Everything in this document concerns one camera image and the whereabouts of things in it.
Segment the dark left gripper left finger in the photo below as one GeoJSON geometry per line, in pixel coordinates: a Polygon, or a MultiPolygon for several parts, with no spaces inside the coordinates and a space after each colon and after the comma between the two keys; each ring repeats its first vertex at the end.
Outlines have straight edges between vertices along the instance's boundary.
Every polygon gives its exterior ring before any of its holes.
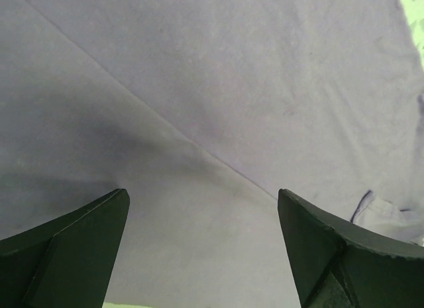
{"type": "Polygon", "coordinates": [[[102,307],[129,212],[115,189],[1,241],[1,306],[102,307]]]}

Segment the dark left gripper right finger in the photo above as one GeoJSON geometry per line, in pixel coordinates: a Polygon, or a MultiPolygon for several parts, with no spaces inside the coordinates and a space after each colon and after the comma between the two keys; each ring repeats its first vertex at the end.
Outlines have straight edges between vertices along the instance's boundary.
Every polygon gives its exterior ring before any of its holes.
{"type": "Polygon", "coordinates": [[[356,226],[288,189],[278,214],[302,307],[423,306],[423,248],[356,226]]]}

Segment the lilac t shirt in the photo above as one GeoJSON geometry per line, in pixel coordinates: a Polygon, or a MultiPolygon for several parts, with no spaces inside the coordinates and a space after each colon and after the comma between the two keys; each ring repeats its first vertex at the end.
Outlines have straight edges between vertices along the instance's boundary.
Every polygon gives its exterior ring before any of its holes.
{"type": "Polygon", "coordinates": [[[423,232],[400,0],[1,0],[1,237],[131,199],[106,298],[298,307],[280,189],[423,232]]]}

